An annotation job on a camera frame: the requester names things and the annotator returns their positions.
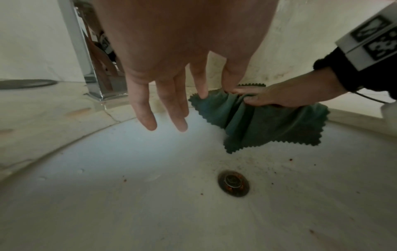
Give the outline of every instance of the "sink drain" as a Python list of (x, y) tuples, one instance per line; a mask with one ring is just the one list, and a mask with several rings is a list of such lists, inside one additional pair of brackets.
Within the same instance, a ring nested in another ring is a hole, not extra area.
[(235, 197), (243, 197), (249, 192), (248, 180), (238, 172), (223, 171), (218, 175), (218, 184), (224, 192)]

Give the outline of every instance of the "wall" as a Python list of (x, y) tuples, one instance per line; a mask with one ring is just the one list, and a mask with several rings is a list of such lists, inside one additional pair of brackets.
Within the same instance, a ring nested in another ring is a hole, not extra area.
[(84, 81), (56, 0), (0, 3), (0, 79)]
[[(242, 83), (273, 84), (307, 73), (335, 41), (390, 0), (280, 0), (270, 31), (252, 57)], [(211, 54), (208, 85), (220, 87), (225, 59)], [(187, 84), (194, 86), (188, 74)]]

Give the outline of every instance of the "microfiber cloth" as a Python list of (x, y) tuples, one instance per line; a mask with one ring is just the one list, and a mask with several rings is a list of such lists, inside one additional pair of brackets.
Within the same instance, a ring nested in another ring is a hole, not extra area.
[[(244, 86), (265, 86), (245, 84)], [(270, 141), (316, 146), (329, 113), (327, 106), (316, 103), (298, 108), (276, 105), (254, 107), (243, 102), (244, 97), (222, 89), (210, 91), (206, 99), (198, 94), (189, 101), (208, 123), (225, 129), (226, 152), (244, 147), (264, 145)]]

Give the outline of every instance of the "hand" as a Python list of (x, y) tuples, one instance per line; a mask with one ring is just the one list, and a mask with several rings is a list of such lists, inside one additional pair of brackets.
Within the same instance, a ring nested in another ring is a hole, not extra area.
[(239, 86), (231, 92), (241, 95), (256, 94), (244, 98), (248, 105), (276, 104), (285, 107), (311, 105), (347, 93), (329, 67), (269, 87)]
[(149, 105), (148, 83), (178, 130), (189, 113), (185, 66), (190, 64), (197, 92), (208, 95), (209, 51), (227, 58), (222, 87), (242, 79), (272, 21), (278, 0), (94, 0), (99, 20), (120, 58), (130, 103), (149, 130), (157, 123)]

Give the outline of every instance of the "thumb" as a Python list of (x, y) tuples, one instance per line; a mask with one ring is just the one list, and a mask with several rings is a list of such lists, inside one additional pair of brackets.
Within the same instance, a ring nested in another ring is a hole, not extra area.
[(244, 103), (252, 106), (263, 106), (263, 105), (271, 105), (273, 104), (273, 101), (268, 97), (268, 95), (264, 95), (264, 93), (261, 93), (256, 96), (245, 97)]

